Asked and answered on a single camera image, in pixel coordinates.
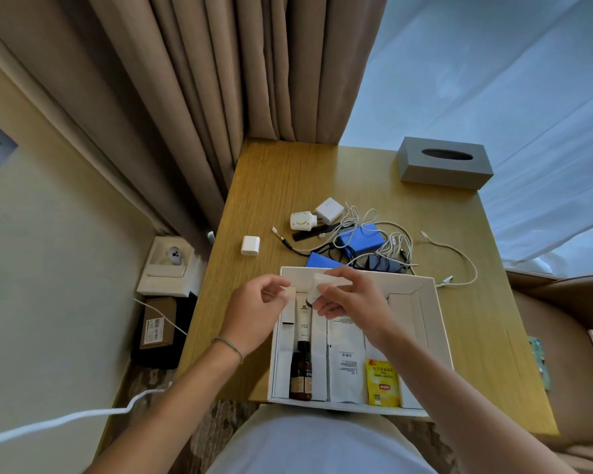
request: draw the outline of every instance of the floor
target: floor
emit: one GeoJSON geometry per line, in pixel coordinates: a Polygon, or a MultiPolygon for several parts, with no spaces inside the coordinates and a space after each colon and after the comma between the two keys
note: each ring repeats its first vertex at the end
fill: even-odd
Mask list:
{"type": "MultiPolygon", "coordinates": [[[[138,393],[146,389],[166,387],[174,378],[174,370],[143,368],[134,363],[129,367],[118,406],[127,403],[138,393]]],[[[119,437],[127,426],[136,422],[149,408],[153,396],[140,399],[129,414],[113,416],[108,424],[100,446],[100,452],[119,437]]],[[[201,474],[205,473],[214,459],[229,442],[235,431],[257,410],[257,403],[236,403],[234,401],[214,401],[206,413],[197,431],[178,456],[169,471],[170,474],[201,474]]],[[[455,455],[445,445],[432,423],[390,418],[397,428],[422,453],[426,461],[439,474],[460,474],[455,455]]]]}

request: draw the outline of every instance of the blue power bank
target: blue power bank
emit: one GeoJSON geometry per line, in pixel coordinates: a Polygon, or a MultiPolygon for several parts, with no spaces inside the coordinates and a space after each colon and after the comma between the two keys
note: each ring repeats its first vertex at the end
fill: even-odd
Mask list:
{"type": "Polygon", "coordinates": [[[350,250],[347,248],[343,248],[345,255],[351,259],[355,254],[361,254],[365,251],[374,251],[378,249],[380,246],[384,244],[384,239],[382,238],[382,234],[377,230],[375,224],[365,224],[364,227],[370,230],[364,230],[362,227],[356,229],[352,236],[352,231],[349,229],[344,231],[338,235],[340,242],[337,241],[337,245],[344,245],[347,244],[349,241],[349,237],[352,236],[352,240],[350,241],[348,247],[351,248],[350,250]]]}
{"type": "Polygon", "coordinates": [[[344,264],[334,261],[321,254],[312,253],[305,264],[306,268],[335,268],[336,266],[344,266],[344,264]]]}

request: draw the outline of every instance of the white clothing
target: white clothing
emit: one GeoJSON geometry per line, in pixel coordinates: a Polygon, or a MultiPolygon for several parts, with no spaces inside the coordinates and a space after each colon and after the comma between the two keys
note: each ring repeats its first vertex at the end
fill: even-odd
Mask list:
{"type": "Polygon", "coordinates": [[[435,474],[419,451],[378,414],[261,406],[207,474],[435,474]]]}

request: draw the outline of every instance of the tabletop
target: tabletop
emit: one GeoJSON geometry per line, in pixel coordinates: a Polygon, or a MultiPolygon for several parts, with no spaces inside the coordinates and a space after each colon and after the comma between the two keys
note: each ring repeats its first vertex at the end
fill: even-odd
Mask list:
{"type": "MultiPolygon", "coordinates": [[[[521,317],[481,200],[476,191],[398,179],[395,151],[310,143],[249,140],[242,148],[178,373],[184,372],[220,330],[231,291],[282,266],[304,266],[307,258],[286,249],[271,232],[287,239],[293,212],[314,211],[328,197],[355,205],[361,216],[378,210],[378,221],[401,224],[413,237],[416,274],[438,282],[472,278],[463,251],[479,270],[465,287],[438,289],[455,370],[514,421],[530,432],[558,434],[521,317]],[[259,236],[258,256],[243,256],[241,240],[259,236]]],[[[320,244],[318,238],[294,243],[320,244]]],[[[246,357],[219,399],[265,402],[271,336],[246,357]]]]}

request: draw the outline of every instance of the hand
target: hand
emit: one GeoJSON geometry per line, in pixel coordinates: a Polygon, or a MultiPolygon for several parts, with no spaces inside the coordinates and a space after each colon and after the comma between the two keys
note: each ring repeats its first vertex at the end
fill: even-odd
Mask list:
{"type": "Polygon", "coordinates": [[[281,287],[289,285],[289,280],[274,274],[242,284],[231,294],[219,335],[232,342],[242,356],[249,355],[272,332],[288,302],[288,294],[281,287]]]}
{"type": "Polygon", "coordinates": [[[348,286],[331,286],[322,284],[319,291],[322,296],[312,305],[319,316],[334,319],[349,316],[369,342],[379,348],[382,335],[387,331],[398,329],[386,299],[369,276],[348,266],[339,266],[325,274],[343,277],[352,282],[348,286]]]}

